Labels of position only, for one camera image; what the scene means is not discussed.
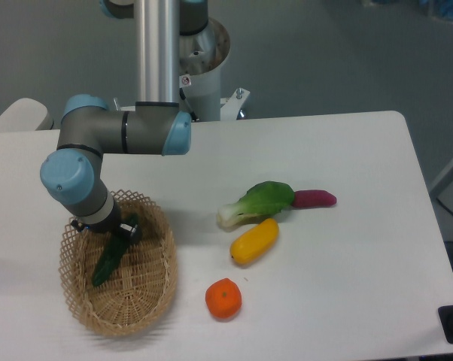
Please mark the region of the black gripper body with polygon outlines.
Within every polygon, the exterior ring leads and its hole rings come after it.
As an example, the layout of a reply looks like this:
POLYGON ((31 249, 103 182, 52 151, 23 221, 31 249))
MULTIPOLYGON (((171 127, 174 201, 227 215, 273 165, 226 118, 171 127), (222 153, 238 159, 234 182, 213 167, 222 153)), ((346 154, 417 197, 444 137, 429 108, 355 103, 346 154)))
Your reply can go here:
POLYGON ((106 233, 114 231, 121 224, 121 210, 119 205, 113 205, 111 211, 101 221, 95 223, 84 223, 76 218, 70 222, 70 226, 78 232, 85 229, 94 233, 106 233))

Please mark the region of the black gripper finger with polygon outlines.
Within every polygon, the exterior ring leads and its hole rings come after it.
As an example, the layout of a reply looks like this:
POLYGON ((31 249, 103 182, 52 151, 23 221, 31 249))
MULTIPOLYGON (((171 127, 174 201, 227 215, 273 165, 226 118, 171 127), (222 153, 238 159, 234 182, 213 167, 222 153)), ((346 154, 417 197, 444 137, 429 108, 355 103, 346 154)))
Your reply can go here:
POLYGON ((115 230, 114 235, 128 244, 137 244, 142 238, 142 230, 138 224, 130 226, 126 223, 121 223, 115 230))

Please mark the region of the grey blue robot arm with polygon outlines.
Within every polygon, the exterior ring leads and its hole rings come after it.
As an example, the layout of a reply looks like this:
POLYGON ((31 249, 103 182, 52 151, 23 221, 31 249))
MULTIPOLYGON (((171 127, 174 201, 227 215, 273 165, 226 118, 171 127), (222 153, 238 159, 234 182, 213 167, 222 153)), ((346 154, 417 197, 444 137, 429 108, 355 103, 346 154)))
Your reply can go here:
POLYGON ((111 232, 137 241, 138 226, 123 220, 100 178, 106 153, 184 155, 190 149, 189 113, 181 111, 180 38, 208 25, 206 1, 102 1, 103 12, 136 25, 138 100, 131 111, 111 111, 101 98, 71 97, 65 106, 56 151, 40 178, 53 199, 76 221, 74 227, 111 232))

